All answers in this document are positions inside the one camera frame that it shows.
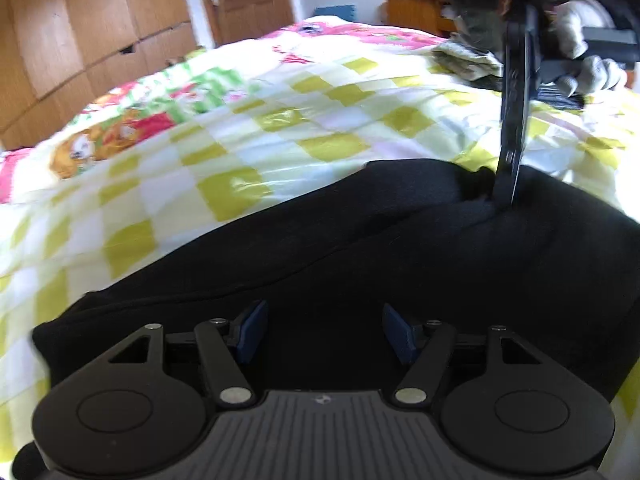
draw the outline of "checkered bedsheet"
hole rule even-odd
[[[47,390],[31,329],[86,291],[371,160],[425,157],[495,168],[499,94],[463,86],[428,49],[346,44],[331,60],[277,66],[253,80],[255,94],[142,142],[21,208],[17,226],[0,241],[0,462],[32,439],[30,416]],[[582,113],[535,104],[524,164],[638,220],[639,124],[640,101],[630,92],[594,97]],[[618,430],[603,466],[612,478],[640,478],[639,392],[640,365],[613,403]]]

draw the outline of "gloved hand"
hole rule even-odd
[[[556,8],[554,26],[560,50],[569,59],[582,56],[589,48],[584,41],[583,27],[615,28],[613,18],[597,0],[570,0],[560,5]],[[590,56],[584,60],[582,71],[577,76],[563,76],[556,81],[556,85],[569,97],[576,92],[590,94],[622,88],[626,80],[626,72],[615,61]]]

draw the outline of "wooden desk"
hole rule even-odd
[[[453,20],[443,18],[442,6],[449,0],[386,0],[386,24],[416,28],[446,38],[456,31]]]

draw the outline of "ribbed gray panel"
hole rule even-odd
[[[462,460],[423,413],[377,392],[271,392],[223,413],[201,446],[150,480],[505,480]],[[48,480],[70,480],[52,473]],[[574,480],[602,480],[585,472]]]

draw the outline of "blue gripper pad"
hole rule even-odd
[[[412,364],[418,358],[420,351],[415,343],[413,327],[389,304],[382,309],[382,330],[403,365]]]
[[[261,301],[249,314],[246,321],[240,327],[240,337],[236,347],[236,361],[247,364],[254,357],[255,350],[267,332],[267,319],[269,306],[266,301]]]

